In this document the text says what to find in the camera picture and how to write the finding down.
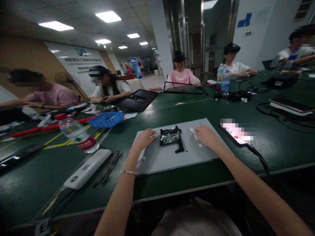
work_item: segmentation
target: table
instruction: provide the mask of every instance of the table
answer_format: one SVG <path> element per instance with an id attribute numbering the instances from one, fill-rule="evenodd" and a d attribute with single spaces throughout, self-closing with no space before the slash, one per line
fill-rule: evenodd
<path id="1" fill-rule="evenodd" d="M 272 73 L 272 71 L 259 71 L 256 77 L 251 78 L 250 81 L 260 84 L 261 81 L 267 80 Z M 230 91 L 238 90 L 238 86 L 238 82 L 232 81 Z M 249 84 L 242 83 L 242 89 L 247 87 Z M 98 138 L 107 135 L 101 148 L 110 149 L 112 152 L 121 150 L 124 154 L 112 171 L 105 187 L 93 188 L 93 184 L 96 182 L 98 174 L 108 164 L 108 160 L 85 186 L 75 193 L 71 201 L 60 208 L 57 218 L 105 208 L 137 131 L 146 128 L 207 118 L 233 153 L 256 174 L 264 175 L 264 169 L 259 159 L 246 148 L 237 148 L 219 128 L 220 118 L 234 118 L 237 123 L 256 123 L 257 144 L 255 148 L 265 158 L 272 174 L 315 165 L 314 134 L 290 130 L 275 118 L 259 113 L 256 110 L 258 102 L 251 101 L 245 104 L 229 101 L 227 104 L 226 100 L 213 101 L 211 96 L 215 91 L 210 87 L 204 88 L 208 91 L 209 96 L 162 93 L 144 112 L 138 113 L 137 117 L 122 121 L 110 132 L 98 134 Z M 269 93 L 257 94 L 254 97 L 261 102 L 268 102 L 269 98 L 282 93 L 307 105 L 315 106 L 314 90 L 314 82 L 298 81 L 292 88 L 272 89 Z M 24 128 L 31 126 L 34 124 L 27 123 Z M 96 135 L 97 130 L 92 128 L 88 130 Z M 23 227 L 49 217 L 52 213 L 51 210 L 44 217 L 40 217 L 38 213 L 50 202 L 50 199 L 86 155 L 74 145 L 67 145 L 67 138 L 59 131 L 34 134 L 17 141 L 0 143 L 0 155 L 7 156 L 29 144 L 44 144 L 48 141 L 50 141 L 48 146 L 54 147 L 36 153 L 23 164 L 0 176 L 0 214 L 7 219 L 7 225 L 10 227 Z M 221 160 L 215 160 L 137 177 L 134 187 L 134 202 L 148 201 L 233 182 L 234 178 L 224 163 Z M 66 191 L 63 191 L 60 194 L 56 203 L 65 196 L 65 193 Z"/>

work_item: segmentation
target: sign board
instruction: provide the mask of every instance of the sign board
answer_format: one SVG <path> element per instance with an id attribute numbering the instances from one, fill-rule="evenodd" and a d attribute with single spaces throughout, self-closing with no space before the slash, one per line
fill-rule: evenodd
<path id="1" fill-rule="evenodd" d="M 95 84 L 91 82 L 89 69 L 93 66 L 107 68 L 98 50 L 45 41 L 44 43 L 86 95 L 90 96 L 95 90 Z"/>
<path id="2" fill-rule="evenodd" d="M 135 57 L 130 57 L 130 61 L 131 61 L 131 64 L 134 68 L 134 71 L 135 71 L 137 78 L 142 79 L 143 77 L 142 77 L 141 70 L 140 70 L 140 67 L 138 65 L 137 59 Z"/>

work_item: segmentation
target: water bottle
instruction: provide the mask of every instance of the water bottle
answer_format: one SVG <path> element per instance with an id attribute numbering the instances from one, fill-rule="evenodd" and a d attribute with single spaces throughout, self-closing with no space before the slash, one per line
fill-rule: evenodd
<path id="1" fill-rule="evenodd" d="M 221 88 L 223 75 L 224 75 L 223 63 L 221 63 L 220 67 L 218 68 L 218 73 L 217 73 L 217 88 L 218 89 Z"/>
<path id="2" fill-rule="evenodd" d="M 60 131 L 85 153 L 95 152 L 99 148 L 99 143 L 79 122 L 68 118 L 65 113 L 55 115 L 54 118 L 59 122 Z"/>
<path id="3" fill-rule="evenodd" d="M 222 86 L 221 86 L 221 90 L 223 92 L 229 91 L 230 82 L 231 82 L 230 70 L 226 70 L 223 76 Z"/>
<path id="4" fill-rule="evenodd" d="M 286 61 L 283 69 L 291 69 L 293 63 L 294 63 L 294 60 L 298 57 L 298 51 L 299 51 L 299 48 L 296 48 L 293 52 L 292 55 L 289 56 L 288 60 Z"/>

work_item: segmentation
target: red bottle cap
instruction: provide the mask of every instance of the red bottle cap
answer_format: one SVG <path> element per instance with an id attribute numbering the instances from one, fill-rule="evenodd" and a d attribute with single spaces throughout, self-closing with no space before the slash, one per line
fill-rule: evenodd
<path id="1" fill-rule="evenodd" d="M 53 116 L 56 120 L 64 120 L 67 119 L 68 116 L 65 113 L 60 113 L 58 115 Z"/>

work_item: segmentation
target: phone screen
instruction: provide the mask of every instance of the phone screen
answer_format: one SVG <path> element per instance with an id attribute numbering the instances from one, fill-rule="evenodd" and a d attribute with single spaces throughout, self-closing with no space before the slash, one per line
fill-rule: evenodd
<path id="1" fill-rule="evenodd" d="M 301 112 L 315 110 L 314 107 L 303 105 L 301 103 L 297 103 L 297 102 L 291 101 L 289 99 L 281 98 L 281 97 L 270 98 L 269 100 L 275 103 L 285 105 L 287 107 L 290 107 L 291 109 L 298 110 Z"/>

